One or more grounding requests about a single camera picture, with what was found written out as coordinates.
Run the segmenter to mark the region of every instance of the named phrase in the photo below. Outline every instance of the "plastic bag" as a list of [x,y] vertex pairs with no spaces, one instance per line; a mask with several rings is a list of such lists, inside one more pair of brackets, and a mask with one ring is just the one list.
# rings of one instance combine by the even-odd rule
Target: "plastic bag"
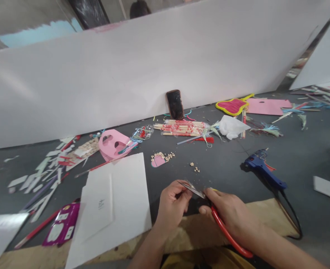
[[248,125],[234,117],[224,115],[220,121],[220,132],[229,140],[238,137],[240,133],[248,129],[250,129]]

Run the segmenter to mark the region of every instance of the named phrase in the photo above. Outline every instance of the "wooden board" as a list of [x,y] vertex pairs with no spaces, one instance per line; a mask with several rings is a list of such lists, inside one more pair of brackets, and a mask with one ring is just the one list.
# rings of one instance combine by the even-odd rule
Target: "wooden board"
[[[279,235],[297,235],[287,214],[275,199],[246,204],[264,224]],[[148,232],[141,234],[118,247],[99,255],[86,264],[113,260],[130,259],[134,256]],[[218,226],[200,214],[183,217],[177,230],[169,237],[165,253],[195,250],[227,244]],[[0,258],[0,268],[60,268],[64,267],[71,242],[62,247],[30,247],[4,253]]]

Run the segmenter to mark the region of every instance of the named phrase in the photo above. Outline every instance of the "pink packaging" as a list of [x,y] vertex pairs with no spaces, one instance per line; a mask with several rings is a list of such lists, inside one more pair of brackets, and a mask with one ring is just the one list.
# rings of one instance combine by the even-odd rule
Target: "pink packaging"
[[80,203],[72,203],[65,205],[60,210],[47,237],[43,241],[43,246],[64,244],[73,237],[79,207]]

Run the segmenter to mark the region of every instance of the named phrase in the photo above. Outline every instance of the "pink paper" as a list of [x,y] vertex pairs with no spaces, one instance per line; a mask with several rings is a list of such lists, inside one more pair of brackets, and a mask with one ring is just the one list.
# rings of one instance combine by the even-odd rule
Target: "pink paper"
[[253,114],[282,116],[281,108],[292,108],[288,100],[250,98],[247,102],[250,104],[247,113]]

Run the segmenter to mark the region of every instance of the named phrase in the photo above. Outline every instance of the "black power cord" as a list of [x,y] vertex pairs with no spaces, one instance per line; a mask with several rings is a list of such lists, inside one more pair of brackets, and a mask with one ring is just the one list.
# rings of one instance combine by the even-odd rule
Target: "black power cord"
[[288,204],[289,208],[291,209],[292,214],[293,214],[293,216],[295,217],[296,222],[297,222],[297,229],[298,229],[299,237],[293,237],[293,236],[290,236],[290,235],[289,235],[288,237],[289,237],[289,238],[292,238],[292,239],[294,239],[294,240],[301,240],[302,237],[303,237],[303,232],[302,232],[301,223],[299,222],[299,219],[298,219],[298,217],[297,217],[297,214],[296,214],[296,212],[295,212],[293,206],[291,205],[291,203],[288,201],[287,195],[284,193],[284,190],[280,190],[280,193],[281,193],[281,195],[283,196],[283,198],[285,199],[285,201],[287,202],[287,204]]

